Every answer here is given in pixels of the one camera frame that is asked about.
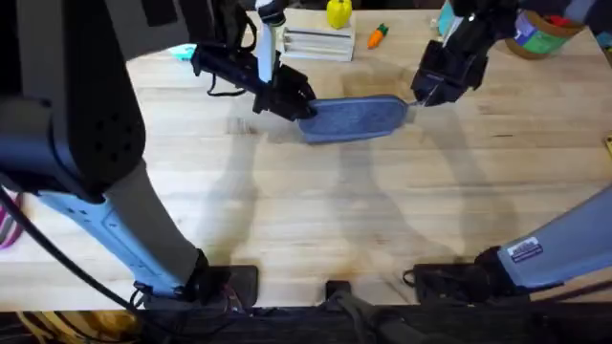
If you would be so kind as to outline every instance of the wooden table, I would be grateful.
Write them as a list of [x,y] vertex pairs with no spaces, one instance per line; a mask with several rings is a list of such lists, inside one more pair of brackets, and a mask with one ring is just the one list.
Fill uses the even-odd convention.
[[[310,77],[320,98],[410,101],[436,13],[357,12],[352,63],[286,62]],[[288,11],[290,22],[311,15]],[[390,34],[368,51],[367,36],[381,22]],[[168,53],[128,67],[147,126],[148,170],[164,204],[213,264],[260,267],[259,306],[314,305],[329,279],[350,280],[374,303],[412,303],[404,269],[469,261],[612,179],[601,144],[612,130],[612,71],[590,32],[537,62],[499,44],[478,92],[412,109],[414,121],[390,137],[320,146],[301,142],[290,122],[253,115],[252,96],[207,97],[210,77],[193,76]],[[129,296],[130,272],[82,229],[34,198],[27,212],[82,267]],[[0,311],[117,307],[27,235],[0,252],[0,281]]]

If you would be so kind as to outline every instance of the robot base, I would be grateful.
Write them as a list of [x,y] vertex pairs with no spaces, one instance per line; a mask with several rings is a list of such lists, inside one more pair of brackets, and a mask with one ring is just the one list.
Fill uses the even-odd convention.
[[206,301],[186,302],[146,295],[144,307],[154,311],[210,310],[242,312],[257,301],[259,271],[256,266],[209,267],[208,283],[218,290]]

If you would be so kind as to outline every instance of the blue cloth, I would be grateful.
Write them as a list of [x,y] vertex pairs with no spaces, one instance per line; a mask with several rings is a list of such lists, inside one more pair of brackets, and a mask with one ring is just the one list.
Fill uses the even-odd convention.
[[310,105],[317,115],[298,122],[308,143],[387,136],[404,123],[408,112],[408,105],[395,96],[318,99]]

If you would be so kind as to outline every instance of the cable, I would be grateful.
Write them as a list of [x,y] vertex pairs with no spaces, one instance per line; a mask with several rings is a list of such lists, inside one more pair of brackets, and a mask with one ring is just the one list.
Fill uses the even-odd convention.
[[75,326],[68,318],[62,314],[61,312],[54,312],[54,314],[63,322],[66,326],[68,326],[72,331],[83,337],[83,339],[87,339],[89,341],[95,341],[97,343],[109,343],[109,344],[117,344],[117,343],[126,343],[131,341],[136,341],[138,338],[124,339],[124,340],[113,340],[113,339],[101,339],[91,336],[85,333],[83,330]]
[[[255,50],[255,47],[257,46],[257,27],[255,27],[255,23],[252,22],[252,19],[250,17],[246,16],[246,21],[252,33],[252,43],[247,47],[240,47],[238,51],[251,53]],[[247,90],[242,89],[236,92],[213,93],[212,91],[214,91],[215,87],[217,87],[217,74],[213,73],[212,83],[210,84],[210,89],[208,89],[207,91],[207,95],[211,97],[240,97],[247,92]]]
[[130,305],[134,306],[135,308],[140,307],[142,303],[144,302],[144,295],[143,295],[138,300],[138,302],[136,302],[136,304],[134,303],[134,301],[136,300],[136,295],[138,295],[139,292],[140,290],[134,290],[134,292],[132,292],[132,296],[130,296]]
[[251,30],[252,43],[248,47],[244,47],[241,49],[245,52],[250,53],[254,51],[255,47],[257,46],[257,27],[255,26],[255,23],[252,22],[252,19],[249,16],[247,16],[247,25],[249,26],[249,29]]
[[57,248],[54,243],[52,243],[41,231],[36,227],[35,224],[28,219],[28,217],[23,213],[23,211],[12,202],[12,198],[7,194],[3,187],[0,187],[0,204],[7,209],[9,214],[13,217],[13,219],[23,227],[23,229],[30,234],[30,236],[39,244],[45,251],[51,254],[52,257],[56,259],[64,268],[73,273],[76,277],[78,277],[81,281],[88,284],[93,289],[97,290],[102,295],[108,297],[118,305],[122,306],[126,310],[132,312],[134,316],[136,316],[142,323],[150,326],[151,328],[158,330],[160,332],[176,336],[179,339],[187,340],[187,341],[201,341],[206,339],[209,336],[215,335],[218,333],[218,329],[212,331],[211,333],[201,333],[197,334],[197,336],[186,336],[178,333],[174,333],[172,330],[167,327],[158,324],[157,322],[148,318],[148,316],[139,312],[139,310],[132,306],[127,301],[123,300],[120,296],[115,294],[112,290],[109,290],[101,284],[97,279],[92,277],[85,270],[81,269],[75,262],[73,262],[70,258],[68,258],[64,252],[62,252],[59,248]]
[[414,270],[413,269],[408,269],[408,270],[404,271],[404,273],[402,274],[402,280],[404,281],[404,284],[406,284],[407,286],[409,286],[409,287],[414,289],[416,287],[416,285],[414,284],[414,282],[408,281],[406,279],[407,275],[414,276]]
[[212,91],[215,87],[217,87],[217,74],[212,74],[212,84],[210,84],[210,89],[207,91],[207,95],[211,97],[240,97],[247,92],[247,90],[240,90],[236,92],[213,93]]

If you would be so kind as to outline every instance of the black mount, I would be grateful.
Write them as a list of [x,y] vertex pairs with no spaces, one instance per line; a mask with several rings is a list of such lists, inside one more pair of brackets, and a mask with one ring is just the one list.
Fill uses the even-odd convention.
[[425,106],[454,102],[468,88],[478,89],[492,45],[515,34],[516,0],[455,0],[454,13],[465,17],[443,43],[430,41],[411,89]]
[[418,264],[404,273],[423,305],[521,305],[530,294],[559,285],[527,289],[514,284],[497,257],[499,247],[482,252],[473,264]]
[[266,83],[259,78],[257,58],[242,49],[199,45],[191,64],[193,72],[218,75],[237,88],[255,94],[253,111],[271,111],[287,120],[311,118],[315,115],[309,102],[316,98],[308,84],[308,76],[280,63],[276,52],[273,79]]

